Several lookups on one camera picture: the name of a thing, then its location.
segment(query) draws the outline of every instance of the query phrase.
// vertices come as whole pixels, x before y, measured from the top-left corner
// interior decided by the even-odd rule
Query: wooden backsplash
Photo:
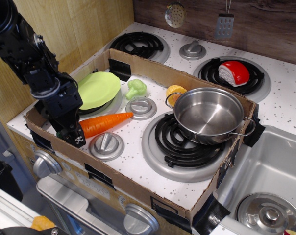
[[[226,0],[181,0],[187,16],[180,28],[165,21],[171,0],[133,0],[135,21],[224,46],[296,64],[296,0],[232,0],[232,37],[214,38]]]

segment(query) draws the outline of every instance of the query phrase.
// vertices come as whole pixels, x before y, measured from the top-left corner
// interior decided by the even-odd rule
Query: cardboard tray
[[[157,83],[162,84],[165,87],[170,85],[180,85],[187,90],[199,88],[199,87],[217,87],[224,90],[229,91],[233,95],[235,95],[238,100],[241,102],[244,113],[246,117],[252,118],[255,110],[256,103],[251,100],[248,100],[244,96],[237,94],[231,90],[225,89],[219,85],[215,85],[203,80],[199,80],[192,75],[189,75],[185,72],[181,72],[175,70],[173,68],[167,67],[165,65],[159,64],[157,62],[153,62],[147,59],[143,59],[137,56],[132,56],[124,52],[120,52],[114,49],[110,49],[105,51],[98,57],[93,57],[82,66],[80,66],[77,70],[75,70],[71,76],[79,82],[88,74],[92,73],[95,69],[98,71],[105,71],[110,67],[109,59],[116,60],[119,62],[126,63],[130,65],[131,73],[147,76]],[[119,190],[126,192],[132,198],[135,198],[137,201],[147,205],[148,207],[153,208],[151,204],[151,197],[157,198],[158,201],[161,202],[162,206],[169,205],[169,207],[174,208],[177,211],[179,216],[182,216],[189,221],[193,220],[195,214],[201,209],[206,200],[212,195],[212,193],[219,186],[224,174],[226,173],[228,167],[234,160],[235,154],[238,151],[241,143],[243,142],[243,138],[237,136],[233,142],[232,147],[230,148],[225,160],[221,164],[220,169],[216,172],[214,177],[211,180],[208,188],[202,193],[199,193],[199,199],[197,203],[193,206],[191,210],[187,210],[185,208],[180,207],[179,205],[169,201],[168,199],[161,198],[156,195],[156,193],[150,191],[149,189],[139,185],[134,182],[132,179],[129,179],[122,175],[120,172],[112,169],[105,163],[100,160],[95,159],[92,155],[66,143],[62,139],[57,138],[55,135],[48,133],[43,128],[41,128],[44,123],[47,121],[44,119],[35,108],[32,108],[25,116],[26,123],[28,128],[41,136],[44,139],[50,141],[52,148],[54,151],[62,153],[64,156],[77,161],[81,165],[88,164],[93,167],[97,171],[103,173],[107,177],[112,180],[112,184],[114,187]],[[245,131],[248,127],[249,121],[245,121],[241,133]]]

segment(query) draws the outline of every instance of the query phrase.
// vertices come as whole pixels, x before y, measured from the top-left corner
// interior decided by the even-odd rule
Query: stainless steel pot
[[[255,122],[244,116],[239,100],[231,93],[218,88],[196,88],[178,98],[174,110],[180,130],[190,140],[202,144],[218,144],[232,135],[248,136],[255,129]],[[233,132],[246,118],[253,123],[247,134]]]

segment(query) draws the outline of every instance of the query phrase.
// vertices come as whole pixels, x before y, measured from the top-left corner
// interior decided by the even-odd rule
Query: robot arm
[[[58,71],[58,61],[41,35],[18,13],[12,0],[0,0],[0,57],[30,93],[42,102],[42,115],[68,143],[85,145],[77,111],[82,105],[77,83]]]

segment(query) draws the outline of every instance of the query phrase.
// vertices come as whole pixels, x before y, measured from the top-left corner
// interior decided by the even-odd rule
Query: green toy broccoli
[[[131,80],[127,83],[129,91],[125,95],[128,100],[131,100],[134,95],[144,95],[147,90],[147,86],[139,79]]]

